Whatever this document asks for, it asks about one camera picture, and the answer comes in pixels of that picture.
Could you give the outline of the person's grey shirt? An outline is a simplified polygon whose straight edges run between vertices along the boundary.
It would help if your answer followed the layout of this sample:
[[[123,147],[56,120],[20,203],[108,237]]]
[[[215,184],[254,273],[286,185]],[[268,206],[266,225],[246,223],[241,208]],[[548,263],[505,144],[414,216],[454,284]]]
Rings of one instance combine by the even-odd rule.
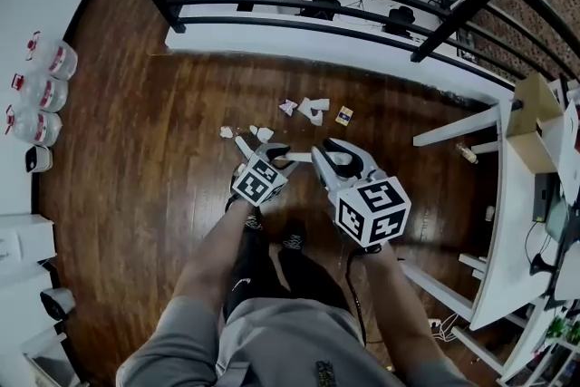
[[[202,302],[180,296],[151,338],[118,370],[117,387],[317,387],[315,364],[336,387],[475,387],[447,358],[400,380],[362,345],[352,316],[308,299],[253,298],[224,328]]]

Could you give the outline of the white table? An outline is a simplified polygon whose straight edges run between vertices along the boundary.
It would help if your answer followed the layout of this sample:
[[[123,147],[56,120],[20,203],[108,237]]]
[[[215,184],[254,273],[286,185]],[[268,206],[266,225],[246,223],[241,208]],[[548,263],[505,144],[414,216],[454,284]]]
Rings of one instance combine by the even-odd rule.
[[[469,322],[468,330],[455,327],[452,332],[499,377],[505,362],[478,344],[471,334],[501,318],[514,321],[513,313],[517,309],[532,305],[534,309],[529,318],[520,322],[524,332],[530,317],[549,311],[545,293],[550,276],[547,273],[530,276],[530,261],[534,252],[541,252],[546,262],[553,263],[558,252],[558,244],[546,234],[544,225],[532,221],[535,180],[507,140],[509,114],[509,103],[502,102],[413,138],[414,146],[422,147],[488,127],[497,129],[496,141],[481,144],[476,149],[478,154],[491,151],[498,154],[498,196],[488,256],[485,261],[472,256],[460,260],[480,272],[475,300],[469,301],[412,262],[404,260],[401,263],[404,274],[414,284]]]

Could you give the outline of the grey waste bin black liner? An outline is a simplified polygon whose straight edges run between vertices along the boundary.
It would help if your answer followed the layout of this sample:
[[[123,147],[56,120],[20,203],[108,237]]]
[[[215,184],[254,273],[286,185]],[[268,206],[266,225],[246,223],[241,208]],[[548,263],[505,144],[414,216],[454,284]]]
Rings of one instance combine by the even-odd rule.
[[[57,322],[66,320],[76,306],[73,293],[64,287],[45,289],[40,299],[46,313]]]

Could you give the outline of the person's left forearm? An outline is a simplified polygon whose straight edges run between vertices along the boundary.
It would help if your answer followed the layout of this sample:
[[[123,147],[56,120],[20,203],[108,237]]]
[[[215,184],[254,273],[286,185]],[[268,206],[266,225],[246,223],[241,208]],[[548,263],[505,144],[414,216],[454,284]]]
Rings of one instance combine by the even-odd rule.
[[[198,300],[215,314],[219,312],[227,295],[231,271],[252,209],[253,206],[243,199],[230,205],[194,250],[176,283],[174,297]]]

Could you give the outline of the white extension socket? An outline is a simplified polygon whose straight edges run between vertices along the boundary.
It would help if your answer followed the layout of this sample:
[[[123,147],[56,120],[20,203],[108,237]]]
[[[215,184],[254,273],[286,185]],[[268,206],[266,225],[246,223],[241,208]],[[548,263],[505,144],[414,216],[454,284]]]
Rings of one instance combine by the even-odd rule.
[[[457,339],[457,336],[452,332],[454,324],[458,319],[457,314],[448,316],[445,320],[431,318],[429,320],[431,335],[436,341],[450,343]]]

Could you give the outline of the paper scraps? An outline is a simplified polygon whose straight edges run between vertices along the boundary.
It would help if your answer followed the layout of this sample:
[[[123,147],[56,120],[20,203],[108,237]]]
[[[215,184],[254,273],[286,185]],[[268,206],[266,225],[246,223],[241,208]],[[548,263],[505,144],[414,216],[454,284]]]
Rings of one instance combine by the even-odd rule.
[[[324,112],[330,109],[330,100],[328,98],[311,100],[304,97],[297,107],[314,126],[322,126],[324,121]]]

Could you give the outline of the grey-green flat pouch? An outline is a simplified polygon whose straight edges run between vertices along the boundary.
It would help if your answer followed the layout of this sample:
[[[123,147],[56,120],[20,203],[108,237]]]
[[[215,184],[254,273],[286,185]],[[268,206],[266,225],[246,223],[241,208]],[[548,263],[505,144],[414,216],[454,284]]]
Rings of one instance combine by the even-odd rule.
[[[546,216],[545,232],[556,243],[563,241],[568,220],[569,206],[566,200],[558,195],[554,195]]]

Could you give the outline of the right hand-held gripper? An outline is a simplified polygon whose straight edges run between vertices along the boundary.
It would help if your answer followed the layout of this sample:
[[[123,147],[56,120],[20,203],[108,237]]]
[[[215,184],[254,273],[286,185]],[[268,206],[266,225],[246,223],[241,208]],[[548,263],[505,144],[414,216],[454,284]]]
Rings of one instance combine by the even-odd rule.
[[[321,185],[333,192],[334,224],[360,247],[382,245],[403,233],[411,200],[397,178],[376,169],[370,153],[327,138],[323,147],[312,147],[311,159]]]

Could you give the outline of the person's right leg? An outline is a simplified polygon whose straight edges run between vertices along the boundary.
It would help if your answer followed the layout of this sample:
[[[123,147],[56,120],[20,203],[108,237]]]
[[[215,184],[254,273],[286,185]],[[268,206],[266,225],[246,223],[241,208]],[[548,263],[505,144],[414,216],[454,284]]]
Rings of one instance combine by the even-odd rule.
[[[300,250],[283,247],[278,259],[294,298],[315,300],[353,314],[342,288],[326,269]]]

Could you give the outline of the white shelf unit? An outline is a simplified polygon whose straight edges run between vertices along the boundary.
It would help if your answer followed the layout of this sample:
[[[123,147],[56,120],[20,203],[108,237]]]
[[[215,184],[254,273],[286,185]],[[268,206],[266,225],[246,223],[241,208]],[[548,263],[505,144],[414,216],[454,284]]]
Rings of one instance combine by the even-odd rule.
[[[545,370],[551,360],[552,352],[557,348],[564,348],[569,352],[565,364],[561,366],[554,379],[549,383],[552,386],[556,378],[564,371],[566,366],[572,362],[574,357],[580,354],[580,343],[572,345],[566,341],[566,336],[560,339],[547,339],[546,332],[555,317],[564,317],[568,322],[568,327],[575,321],[580,320],[580,309],[570,310],[566,314],[555,314],[551,310],[545,311],[538,316],[530,317],[528,324],[521,334],[511,355],[503,364],[503,371],[497,378],[497,384],[500,387],[510,387],[508,382],[519,375],[526,366],[540,357],[540,361],[535,370],[527,377],[526,381],[517,387],[531,387]]]

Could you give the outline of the dark grey device box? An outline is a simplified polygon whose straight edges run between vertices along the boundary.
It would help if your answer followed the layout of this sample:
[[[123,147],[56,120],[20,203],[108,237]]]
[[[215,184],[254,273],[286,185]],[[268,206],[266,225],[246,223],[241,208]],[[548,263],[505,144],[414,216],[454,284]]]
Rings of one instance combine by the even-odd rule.
[[[556,173],[535,175],[533,220],[539,223],[547,221],[548,213],[559,189],[559,178]]]

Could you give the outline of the small white bin black liner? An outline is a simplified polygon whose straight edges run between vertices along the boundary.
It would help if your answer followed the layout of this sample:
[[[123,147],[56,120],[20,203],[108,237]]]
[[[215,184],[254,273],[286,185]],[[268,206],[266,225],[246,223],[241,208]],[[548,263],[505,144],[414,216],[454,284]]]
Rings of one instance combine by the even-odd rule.
[[[46,172],[53,166],[53,155],[49,148],[33,145],[24,155],[28,173]]]

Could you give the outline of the small glass bottle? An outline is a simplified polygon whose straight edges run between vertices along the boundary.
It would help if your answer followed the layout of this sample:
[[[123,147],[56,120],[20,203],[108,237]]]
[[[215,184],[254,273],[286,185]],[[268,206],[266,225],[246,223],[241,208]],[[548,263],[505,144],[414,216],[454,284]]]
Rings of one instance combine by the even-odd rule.
[[[477,154],[473,150],[468,148],[464,143],[458,142],[456,144],[456,150],[469,163],[471,163],[471,164],[478,164],[479,163]]]

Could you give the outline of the clear water jug red label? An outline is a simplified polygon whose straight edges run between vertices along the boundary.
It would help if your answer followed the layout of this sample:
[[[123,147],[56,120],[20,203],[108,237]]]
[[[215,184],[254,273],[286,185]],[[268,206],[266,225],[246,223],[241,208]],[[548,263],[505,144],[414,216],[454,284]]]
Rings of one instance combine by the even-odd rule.
[[[9,105],[5,111],[5,134],[13,133],[20,141],[52,147],[62,129],[62,121],[57,113],[37,110],[28,106]]]
[[[60,111],[68,97],[68,82],[58,80],[48,73],[15,73],[11,82],[23,102],[41,111],[56,113]]]
[[[64,40],[35,31],[27,42],[25,60],[37,70],[68,82],[76,73],[79,57]]]

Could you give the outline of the person's left leg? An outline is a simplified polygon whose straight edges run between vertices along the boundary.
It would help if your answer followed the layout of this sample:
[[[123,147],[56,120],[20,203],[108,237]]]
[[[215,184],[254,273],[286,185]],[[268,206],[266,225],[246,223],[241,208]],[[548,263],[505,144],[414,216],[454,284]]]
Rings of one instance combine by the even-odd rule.
[[[245,227],[230,280],[232,286],[222,310],[225,321],[246,300],[291,296],[278,278],[269,255],[269,241],[262,230]]]

